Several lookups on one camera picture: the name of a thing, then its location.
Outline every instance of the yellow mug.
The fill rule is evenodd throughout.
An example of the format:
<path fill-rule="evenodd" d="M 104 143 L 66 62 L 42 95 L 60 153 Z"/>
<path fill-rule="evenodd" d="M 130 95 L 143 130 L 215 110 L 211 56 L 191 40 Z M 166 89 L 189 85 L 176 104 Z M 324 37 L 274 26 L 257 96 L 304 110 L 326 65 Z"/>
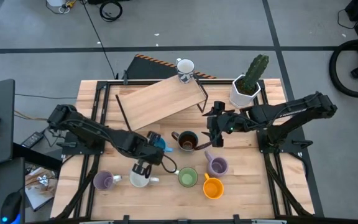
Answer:
<path fill-rule="evenodd" d="M 207 173 L 205 175 L 205 182 L 203 191 L 205 196 L 209 199 L 218 199 L 223 195 L 223 184 L 217 178 L 210 178 Z"/>

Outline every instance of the concrete floor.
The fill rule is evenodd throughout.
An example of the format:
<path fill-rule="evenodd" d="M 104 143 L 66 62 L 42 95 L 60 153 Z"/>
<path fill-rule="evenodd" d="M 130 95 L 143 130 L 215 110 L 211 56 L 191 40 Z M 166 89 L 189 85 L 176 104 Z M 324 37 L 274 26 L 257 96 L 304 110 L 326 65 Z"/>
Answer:
<path fill-rule="evenodd" d="M 287 82 L 285 87 L 289 98 L 292 92 L 301 98 L 316 90 L 329 95 L 338 106 L 334 118 L 304 127 L 306 138 L 314 141 L 309 148 L 311 162 L 325 216 L 358 218 L 358 99 L 333 88 L 328 77 L 330 51 L 280 48 L 337 46 L 356 39 L 353 30 L 336 22 L 337 12 L 347 3 L 349 0 L 131 0 L 122 3 L 124 13 L 113 23 L 104 22 L 96 6 L 86 8 L 102 43 L 111 47 L 107 56 L 115 73 L 122 74 L 134 55 L 142 53 L 168 62 L 190 58 L 202 72 L 235 78 L 257 54 L 264 53 L 270 56 L 270 64 L 263 77 L 289 79 L 291 86 Z M 65 15 L 52 14 L 41 0 L 0 0 L 0 6 L 0 53 L 6 53 L 0 54 L 0 80 L 15 79 L 16 93 L 74 97 L 81 80 L 113 78 L 102 51 L 56 50 L 101 47 L 82 5 L 76 3 Z M 108 6 L 106 11 L 114 13 L 115 9 Z M 266 12 L 271 12 L 272 21 Z M 341 14 L 341 21 L 352 25 L 345 14 Z M 172 46 L 172 50 L 150 48 L 150 52 L 143 52 L 134 48 L 157 44 Z M 221 47 L 180 48 L 214 45 Z M 354 52 L 346 52 L 337 63 L 343 82 L 355 90 L 358 81 L 348 74 L 357 65 Z M 74 102 L 17 96 L 15 109 L 45 118 L 56 104 Z M 14 140 L 22 142 L 46 126 L 15 118 Z M 46 153 L 55 149 L 43 142 L 35 150 Z M 36 213 L 28 208 L 26 221 L 48 218 L 51 206 L 49 203 Z"/>

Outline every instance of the yellow black striped tape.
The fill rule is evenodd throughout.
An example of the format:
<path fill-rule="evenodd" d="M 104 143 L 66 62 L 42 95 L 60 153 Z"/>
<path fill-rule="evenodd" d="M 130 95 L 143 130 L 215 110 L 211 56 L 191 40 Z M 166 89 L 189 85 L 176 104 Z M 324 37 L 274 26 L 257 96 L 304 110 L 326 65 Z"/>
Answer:
<path fill-rule="evenodd" d="M 155 58 L 152 58 L 152 57 L 148 57 L 146 55 L 141 55 L 141 54 L 137 54 L 135 55 L 135 57 L 139 57 L 139 58 L 142 58 L 142 59 L 146 59 L 146 60 L 149 60 L 151 62 L 155 62 L 155 63 L 159 63 L 159 64 L 162 64 L 162 65 L 166 65 L 166 66 L 169 66 L 169 67 L 172 67 L 172 68 L 175 68 L 176 65 L 172 64 L 172 63 L 169 63 L 169 62 L 164 62 L 163 60 L 159 60 L 159 59 L 155 59 Z M 201 72 L 197 72 L 195 71 L 195 74 L 198 75 L 198 76 L 201 76 L 201 77 L 204 77 L 204 78 L 210 78 L 210 79 L 213 79 L 213 78 L 216 78 L 212 75 L 207 75 L 205 73 L 201 73 Z"/>

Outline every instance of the wooden plank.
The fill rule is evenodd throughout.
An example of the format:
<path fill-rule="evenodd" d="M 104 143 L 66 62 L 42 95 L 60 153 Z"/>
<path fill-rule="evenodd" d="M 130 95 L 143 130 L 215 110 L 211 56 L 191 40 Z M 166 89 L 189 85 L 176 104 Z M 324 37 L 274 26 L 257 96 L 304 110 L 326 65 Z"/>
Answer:
<path fill-rule="evenodd" d="M 283 103 L 285 97 L 279 79 L 265 80 L 269 103 Z M 76 107 L 85 116 L 91 115 L 94 88 L 96 81 L 82 81 Z M 125 126 L 118 107 L 115 94 L 129 94 L 140 91 L 145 86 L 113 86 L 110 89 L 106 125 L 111 128 Z M 205 85 L 209 95 L 206 110 L 213 106 L 215 100 L 226 103 L 226 109 L 234 109 L 229 103 L 230 85 Z M 227 175 L 221 178 L 224 184 L 224 195 L 218 200 L 207 199 L 203 195 L 203 174 L 207 161 L 203 152 L 186 154 L 179 150 L 176 142 L 170 137 L 172 131 L 191 130 L 199 137 L 199 143 L 208 141 L 201 134 L 206 129 L 206 118 L 196 106 L 191 106 L 179 113 L 167 116 L 153 124 L 145 126 L 138 133 L 146 135 L 149 130 L 160 133 L 174 151 L 169 154 L 179 168 L 190 166 L 199 174 L 198 183 L 192 188 L 182 187 L 177 176 L 166 173 L 162 166 L 153 167 L 152 175 L 160 178 L 160 183 L 143 189 L 133 187 L 128 179 L 130 169 L 135 160 L 123 157 L 110 144 L 106 145 L 104 155 L 100 159 L 99 170 L 108 170 L 122 175 L 123 181 L 115 189 L 96 191 L 93 204 L 93 220 L 121 220 L 123 215 L 131 219 L 218 219 L 232 218 L 240 214 L 241 218 L 273 218 L 269 185 L 263 156 L 259 153 L 255 132 L 224 134 L 223 148 L 209 147 L 214 155 L 224 156 L 229 162 Z M 68 161 L 61 171 L 52 217 L 58 215 L 78 188 L 82 156 Z M 163 160 L 168 169 L 172 164 Z M 308 185 L 303 173 L 302 163 L 289 155 L 282 154 L 282 164 L 288 188 L 307 211 L 313 213 Z M 280 211 L 284 211 L 281 193 L 278 190 Z"/>
<path fill-rule="evenodd" d="M 119 95 L 133 131 L 201 103 L 205 98 L 194 79 L 183 84 L 177 76 L 128 95 Z"/>

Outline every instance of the ceramic cup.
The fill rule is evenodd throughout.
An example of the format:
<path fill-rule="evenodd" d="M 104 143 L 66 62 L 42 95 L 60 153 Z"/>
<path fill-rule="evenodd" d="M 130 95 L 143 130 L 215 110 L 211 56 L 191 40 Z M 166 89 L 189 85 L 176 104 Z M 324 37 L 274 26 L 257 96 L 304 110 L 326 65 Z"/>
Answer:
<path fill-rule="evenodd" d="M 178 176 L 179 183 L 184 187 L 192 187 L 197 184 L 197 171 L 191 167 L 176 170 L 175 174 Z"/>
<path fill-rule="evenodd" d="M 211 177 L 222 177 L 228 170 L 229 165 L 223 157 L 214 157 L 208 151 L 205 151 L 205 157 L 208 160 L 207 171 Z"/>
<path fill-rule="evenodd" d="M 177 59 L 177 72 L 182 83 L 188 83 L 194 76 L 194 63 L 188 59 Z"/>
<path fill-rule="evenodd" d="M 122 180 L 120 175 L 112 175 L 109 171 L 99 171 L 93 178 L 93 185 L 98 190 L 110 190 Z"/>
<path fill-rule="evenodd" d="M 180 149 L 186 152 L 194 151 L 198 144 L 198 137 L 192 131 L 184 131 L 181 134 L 173 131 L 171 136 L 178 142 Z"/>
<path fill-rule="evenodd" d="M 217 178 L 210 178 L 207 173 L 205 175 L 205 182 L 203 186 L 203 191 L 205 196 L 209 199 L 218 199 L 223 195 L 223 184 Z"/>
<path fill-rule="evenodd" d="M 173 149 L 170 147 L 167 147 L 167 143 L 165 143 L 165 140 L 160 138 L 157 142 L 154 143 L 154 146 L 160 147 L 164 149 L 164 152 L 173 152 Z"/>
<path fill-rule="evenodd" d="M 160 182 L 158 177 L 145 178 L 143 175 L 139 175 L 133 171 L 129 173 L 129 182 L 135 187 L 146 187 L 149 184 L 156 184 Z"/>

